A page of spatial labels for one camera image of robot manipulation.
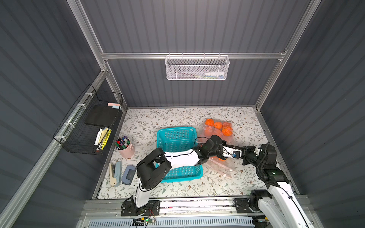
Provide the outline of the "orange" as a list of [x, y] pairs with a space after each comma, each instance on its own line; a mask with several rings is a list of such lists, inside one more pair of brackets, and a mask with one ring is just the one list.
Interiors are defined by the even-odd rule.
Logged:
[[213, 119], [206, 119], [205, 125], [214, 127], [215, 126], [215, 122], [214, 122]]
[[227, 157], [222, 157], [222, 156], [216, 156], [219, 160], [221, 160], [221, 161], [225, 161], [225, 160], [227, 160]]

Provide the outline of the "clear zip-top bag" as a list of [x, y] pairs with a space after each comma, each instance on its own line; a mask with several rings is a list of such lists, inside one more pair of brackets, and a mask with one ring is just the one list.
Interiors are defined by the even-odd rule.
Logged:
[[235, 162], [227, 159], [222, 160], [218, 157], [210, 158], [207, 163], [208, 167], [214, 171], [216, 171], [220, 176], [231, 179], [235, 171]]
[[[214, 120], [214, 122], [221, 122], [223, 126], [228, 125], [233, 129], [233, 125], [232, 125], [231, 122], [226, 122], [226, 121], [217, 120], [217, 119], [213, 119], [213, 120]], [[231, 136], [224, 136], [221, 130], [216, 129], [215, 127], [205, 125], [205, 121], [204, 121], [204, 123], [203, 123], [203, 125], [202, 125], [202, 127], [200, 128], [200, 131], [199, 131], [199, 136], [200, 137], [210, 138], [212, 135], [217, 135], [217, 136], [219, 136], [220, 138], [222, 138], [223, 140], [225, 140], [228, 143], [234, 142], [234, 135], [233, 134]]]

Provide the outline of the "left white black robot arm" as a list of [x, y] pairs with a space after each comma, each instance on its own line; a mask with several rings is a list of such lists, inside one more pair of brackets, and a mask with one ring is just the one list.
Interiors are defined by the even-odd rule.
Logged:
[[149, 202], [150, 191], [162, 182], [171, 170], [181, 167], [195, 167], [206, 163], [209, 158], [223, 155], [226, 141], [217, 135], [211, 136], [205, 143], [183, 152], [165, 152], [154, 149], [136, 166], [138, 187], [132, 196], [136, 208], [142, 208]]

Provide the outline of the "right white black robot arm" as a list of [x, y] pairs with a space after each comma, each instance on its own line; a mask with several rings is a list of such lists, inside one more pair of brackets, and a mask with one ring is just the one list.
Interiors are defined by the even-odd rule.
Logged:
[[251, 164], [266, 190], [252, 191], [249, 206], [264, 213], [274, 228], [312, 228], [313, 224], [297, 201], [285, 173], [277, 167], [277, 152], [270, 143], [242, 148], [243, 165]]

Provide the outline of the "orange bag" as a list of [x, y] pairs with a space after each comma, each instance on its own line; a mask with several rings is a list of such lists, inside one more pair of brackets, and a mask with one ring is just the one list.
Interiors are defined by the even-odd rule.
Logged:
[[233, 134], [233, 129], [228, 125], [223, 126], [221, 131], [224, 136], [231, 136]]
[[223, 125], [222, 125], [222, 123], [221, 123], [221, 122], [215, 122], [215, 123], [214, 123], [214, 127], [215, 127], [216, 129], [221, 130], [221, 129], [223, 128]]

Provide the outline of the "teal plastic basket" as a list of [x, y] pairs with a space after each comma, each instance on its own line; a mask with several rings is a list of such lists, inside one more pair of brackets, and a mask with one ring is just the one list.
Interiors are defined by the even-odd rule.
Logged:
[[182, 158], [182, 161], [175, 161], [172, 169], [162, 180], [162, 183], [183, 182], [200, 179], [203, 176], [201, 165], [192, 166], [188, 162], [197, 145], [196, 129], [193, 127], [175, 127], [160, 129], [157, 132], [157, 147], [167, 152], [167, 158]]

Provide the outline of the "white pen in mesh basket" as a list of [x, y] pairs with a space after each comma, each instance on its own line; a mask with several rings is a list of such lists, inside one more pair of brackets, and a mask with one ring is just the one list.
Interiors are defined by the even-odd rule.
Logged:
[[204, 73], [204, 75], [209, 78], [216, 78], [222, 80], [226, 79], [225, 72], [220, 72], [220, 71], [207, 72]]

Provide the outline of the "pink pen cup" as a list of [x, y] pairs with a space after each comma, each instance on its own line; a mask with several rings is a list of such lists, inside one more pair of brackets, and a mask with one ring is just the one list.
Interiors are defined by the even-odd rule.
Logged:
[[119, 151], [122, 157], [130, 159], [135, 154], [134, 145], [127, 136], [118, 138], [115, 141], [115, 148]]

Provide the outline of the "green led circuit board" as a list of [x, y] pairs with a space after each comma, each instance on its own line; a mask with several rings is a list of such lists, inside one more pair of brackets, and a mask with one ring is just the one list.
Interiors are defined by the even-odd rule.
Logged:
[[133, 227], [146, 227], [150, 224], [154, 224], [155, 222], [156, 222], [156, 219], [154, 219], [154, 218], [148, 218], [148, 217], [135, 218], [132, 220], [132, 226]]

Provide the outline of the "yellow marker in basket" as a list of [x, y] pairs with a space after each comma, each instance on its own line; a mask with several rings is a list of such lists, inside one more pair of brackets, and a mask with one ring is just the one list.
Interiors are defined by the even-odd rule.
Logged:
[[104, 149], [104, 147], [106, 146], [108, 140], [109, 140], [109, 137], [111, 135], [111, 132], [112, 130], [108, 127], [104, 128], [101, 132], [101, 137], [100, 137], [100, 140], [99, 140], [99, 143], [98, 143], [98, 149], [100, 151], [102, 151]]

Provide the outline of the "black notebook in basket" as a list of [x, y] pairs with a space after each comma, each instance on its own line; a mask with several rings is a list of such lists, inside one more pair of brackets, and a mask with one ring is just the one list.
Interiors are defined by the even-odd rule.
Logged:
[[119, 110], [111, 106], [95, 105], [87, 115], [84, 123], [87, 125], [110, 127]]

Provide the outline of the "white marker in basket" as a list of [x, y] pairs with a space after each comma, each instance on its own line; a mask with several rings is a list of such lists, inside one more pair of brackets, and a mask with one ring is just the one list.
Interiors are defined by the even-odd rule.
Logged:
[[94, 142], [94, 148], [96, 147], [96, 149], [98, 148], [98, 144], [99, 144], [99, 141], [100, 141], [100, 138], [101, 138], [101, 135], [102, 135], [102, 131], [103, 131], [103, 129], [99, 128], [96, 139], [95, 139], [95, 142]]

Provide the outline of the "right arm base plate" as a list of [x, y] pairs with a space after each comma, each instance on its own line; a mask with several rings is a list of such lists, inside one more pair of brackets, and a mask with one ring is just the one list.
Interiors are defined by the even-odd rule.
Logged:
[[251, 198], [234, 198], [232, 203], [238, 214], [256, 213], [255, 200]]

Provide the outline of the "aluminium linear rail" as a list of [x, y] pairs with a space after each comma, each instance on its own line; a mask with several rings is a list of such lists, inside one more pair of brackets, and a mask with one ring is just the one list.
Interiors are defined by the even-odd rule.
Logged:
[[[305, 214], [313, 209], [306, 195], [295, 196]], [[190, 197], [190, 198], [155, 198], [159, 200], [160, 213], [152, 218], [167, 217], [208, 217], [208, 216], [263, 216], [264, 213], [240, 213], [236, 212], [233, 205], [234, 198], [249, 198], [248, 196], [220, 196], [220, 197]], [[147, 216], [122, 217], [121, 206], [125, 199], [106, 199], [86, 201], [79, 223], [85, 224], [91, 219], [132, 219]]]

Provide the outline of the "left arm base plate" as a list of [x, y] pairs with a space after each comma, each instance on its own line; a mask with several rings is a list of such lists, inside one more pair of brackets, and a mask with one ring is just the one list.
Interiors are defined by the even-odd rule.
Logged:
[[127, 199], [122, 203], [121, 216], [157, 216], [160, 213], [160, 201], [150, 200], [145, 206], [138, 208], [132, 199]]

